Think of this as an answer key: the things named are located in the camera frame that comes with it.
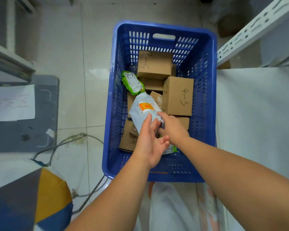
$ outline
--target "hand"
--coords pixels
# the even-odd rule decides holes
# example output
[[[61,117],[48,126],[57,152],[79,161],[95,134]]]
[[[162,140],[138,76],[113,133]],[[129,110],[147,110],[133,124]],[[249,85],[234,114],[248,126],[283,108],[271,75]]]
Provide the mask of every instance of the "hand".
[[[133,152],[133,156],[137,156],[149,169],[158,164],[163,152],[170,144],[168,136],[163,136],[158,139],[155,137],[155,132],[161,125],[161,122],[159,122],[157,118],[155,118],[152,123],[151,121],[152,115],[149,113],[142,124],[136,148]]]
[[[165,121],[165,129],[159,128],[158,132],[162,136],[169,136],[172,145],[180,148],[182,140],[189,138],[188,131],[182,126],[181,122],[174,116],[168,116],[164,112],[158,112],[158,115]]]

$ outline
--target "orange label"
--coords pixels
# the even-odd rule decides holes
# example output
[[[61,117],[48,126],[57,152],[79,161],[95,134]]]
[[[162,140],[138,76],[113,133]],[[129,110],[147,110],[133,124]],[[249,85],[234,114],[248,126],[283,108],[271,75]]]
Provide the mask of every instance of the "orange label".
[[[152,109],[154,110],[154,108],[152,107],[152,105],[150,103],[139,103],[139,108],[143,111],[145,109]]]

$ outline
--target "basket handle hole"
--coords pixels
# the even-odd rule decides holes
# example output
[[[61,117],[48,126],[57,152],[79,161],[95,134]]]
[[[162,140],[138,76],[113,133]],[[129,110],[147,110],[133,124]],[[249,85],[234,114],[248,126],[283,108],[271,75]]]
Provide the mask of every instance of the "basket handle hole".
[[[158,39],[158,40],[170,40],[170,41],[174,41],[174,40],[176,39],[176,36],[174,36],[174,35],[165,35],[165,34],[155,33],[155,34],[153,34],[153,38],[154,38],[154,39]]]

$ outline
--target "forearm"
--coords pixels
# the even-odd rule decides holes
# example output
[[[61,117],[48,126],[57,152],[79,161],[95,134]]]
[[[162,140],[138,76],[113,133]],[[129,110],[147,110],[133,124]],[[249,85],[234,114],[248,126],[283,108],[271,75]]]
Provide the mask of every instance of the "forearm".
[[[274,230],[289,225],[287,178],[192,138],[178,147],[245,229]]]
[[[149,169],[134,154],[68,230],[133,230]]]

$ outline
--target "brown package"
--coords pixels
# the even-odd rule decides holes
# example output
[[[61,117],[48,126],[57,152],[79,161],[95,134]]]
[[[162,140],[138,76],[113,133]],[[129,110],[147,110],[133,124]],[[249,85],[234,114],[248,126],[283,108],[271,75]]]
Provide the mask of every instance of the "brown package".
[[[177,116],[192,115],[194,79],[170,76],[163,88],[163,112]]]
[[[159,106],[160,109],[162,109],[163,96],[154,91],[151,92],[150,96],[153,97],[155,103]]]
[[[122,150],[134,151],[137,143],[138,137],[132,135],[129,130],[132,125],[134,125],[133,121],[125,120],[123,135],[121,137],[119,148]]]
[[[136,95],[132,95],[129,91],[127,92],[127,112],[130,111],[131,105],[134,103]]]
[[[189,118],[187,117],[176,117],[181,122],[182,126],[188,130],[189,128]]]
[[[172,70],[171,70],[171,76],[176,77],[176,73],[177,73],[177,64],[173,64]]]
[[[162,80],[147,79],[147,78],[142,78],[139,80],[143,82],[144,88],[146,91],[151,90],[151,91],[163,92],[163,81]]]
[[[129,132],[137,137],[139,136],[138,130],[136,129],[134,123],[131,125]]]
[[[164,80],[171,76],[172,53],[139,51],[137,78]]]

